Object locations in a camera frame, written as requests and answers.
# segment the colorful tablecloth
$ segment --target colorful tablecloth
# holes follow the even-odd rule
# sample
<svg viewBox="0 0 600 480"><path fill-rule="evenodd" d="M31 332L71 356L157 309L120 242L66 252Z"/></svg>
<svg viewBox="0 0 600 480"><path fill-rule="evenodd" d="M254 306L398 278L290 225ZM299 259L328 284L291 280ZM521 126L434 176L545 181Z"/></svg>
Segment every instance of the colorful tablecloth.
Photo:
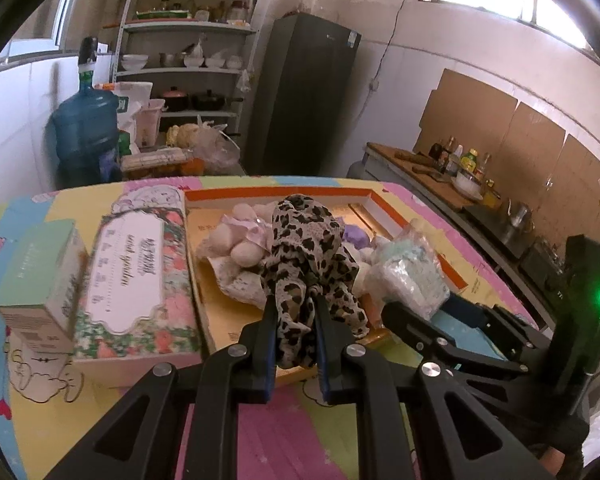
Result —
<svg viewBox="0 0 600 480"><path fill-rule="evenodd" d="M143 180L67 189L0 205L0 280L20 236L32 225L75 219L87 248L103 215L123 200L142 200L141 188L170 184L181 189L245 186L347 186L383 192L407 220L424 220L425 234L468 286L461 295L501 304L530 317L502 280L462 236L409 191L396 184L303 177L222 177ZM496 355L488 341L439 312L434 322L458 346ZM387 358L416 365L421 357L399 342L387 343ZM44 478L55 463L120 398L92 383L69 356L40 359L10 333L0 318L0 445L18 480ZM324 406L317 380L278 388L266 406L241 406L238 478L345 479L358 477L355 408Z"/></svg>

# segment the blue water bottle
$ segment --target blue water bottle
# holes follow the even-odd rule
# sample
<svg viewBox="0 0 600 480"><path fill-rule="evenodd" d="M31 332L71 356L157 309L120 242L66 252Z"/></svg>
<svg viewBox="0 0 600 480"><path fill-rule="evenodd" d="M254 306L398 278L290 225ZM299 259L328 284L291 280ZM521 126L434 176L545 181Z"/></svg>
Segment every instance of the blue water bottle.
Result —
<svg viewBox="0 0 600 480"><path fill-rule="evenodd" d="M122 179L118 165L118 98L92 86L98 38L84 38L78 54L80 89L58 107L56 130L58 184L90 186Z"/></svg>

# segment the cardboard backsplash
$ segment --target cardboard backsplash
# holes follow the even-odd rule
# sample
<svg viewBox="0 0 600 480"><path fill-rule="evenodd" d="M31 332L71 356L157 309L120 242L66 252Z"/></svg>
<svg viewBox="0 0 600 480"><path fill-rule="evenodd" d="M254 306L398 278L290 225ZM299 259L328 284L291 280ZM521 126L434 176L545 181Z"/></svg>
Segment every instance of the cardboard backsplash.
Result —
<svg viewBox="0 0 600 480"><path fill-rule="evenodd" d="M600 241L600 161L549 118L513 96L445 69L420 120L414 152L450 136L482 156L503 199L527 203L536 234L564 253L566 237Z"/></svg>

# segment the pink basket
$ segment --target pink basket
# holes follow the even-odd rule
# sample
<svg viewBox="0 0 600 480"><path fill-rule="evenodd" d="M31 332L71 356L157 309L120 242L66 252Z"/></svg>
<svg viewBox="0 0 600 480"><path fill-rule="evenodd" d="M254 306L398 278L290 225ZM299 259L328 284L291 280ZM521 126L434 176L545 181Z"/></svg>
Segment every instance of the pink basket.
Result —
<svg viewBox="0 0 600 480"><path fill-rule="evenodd" d="M149 104L136 114L136 143L138 146L153 146L160 130L160 116L164 99L149 99Z"/></svg>

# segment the green box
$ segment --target green box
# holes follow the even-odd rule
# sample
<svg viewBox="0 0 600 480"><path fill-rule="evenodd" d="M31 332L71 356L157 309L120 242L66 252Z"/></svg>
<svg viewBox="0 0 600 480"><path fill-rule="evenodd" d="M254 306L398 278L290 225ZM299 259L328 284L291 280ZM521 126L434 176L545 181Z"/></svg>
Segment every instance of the green box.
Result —
<svg viewBox="0 0 600 480"><path fill-rule="evenodd" d="M0 284L0 314L32 350L71 353L86 259L73 220L35 225L18 241Z"/></svg>

